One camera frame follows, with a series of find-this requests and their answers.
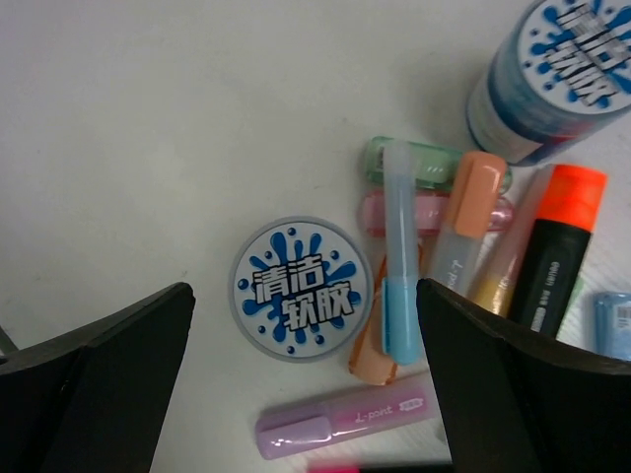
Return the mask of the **orange cap black highlighter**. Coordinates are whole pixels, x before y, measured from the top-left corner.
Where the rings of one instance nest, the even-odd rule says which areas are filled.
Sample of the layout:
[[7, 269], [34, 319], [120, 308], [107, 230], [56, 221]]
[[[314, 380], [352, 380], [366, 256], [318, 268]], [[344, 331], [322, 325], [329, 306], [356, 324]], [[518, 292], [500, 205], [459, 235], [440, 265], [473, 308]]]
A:
[[556, 165], [536, 208], [507, 318], [555, 338], [588, 250], [607, 175]]

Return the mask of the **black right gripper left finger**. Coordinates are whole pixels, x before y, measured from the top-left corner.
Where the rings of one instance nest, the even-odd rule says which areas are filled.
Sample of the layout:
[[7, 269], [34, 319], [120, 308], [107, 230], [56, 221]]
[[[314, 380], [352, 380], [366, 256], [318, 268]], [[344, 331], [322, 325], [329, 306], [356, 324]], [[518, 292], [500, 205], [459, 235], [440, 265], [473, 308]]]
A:
[[3, 334], [2, 471], [149, 471], [194, 306], [178, 282], [28, 348]]

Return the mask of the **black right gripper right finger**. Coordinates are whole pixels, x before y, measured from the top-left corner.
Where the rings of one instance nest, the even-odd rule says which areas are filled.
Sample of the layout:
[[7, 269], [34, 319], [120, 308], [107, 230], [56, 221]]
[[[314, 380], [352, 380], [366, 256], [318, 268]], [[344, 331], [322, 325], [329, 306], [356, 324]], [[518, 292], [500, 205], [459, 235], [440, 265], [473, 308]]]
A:
[[425, 353], [457, 472], [627, 472], [630, 365], [534, 332], [429, 279]]

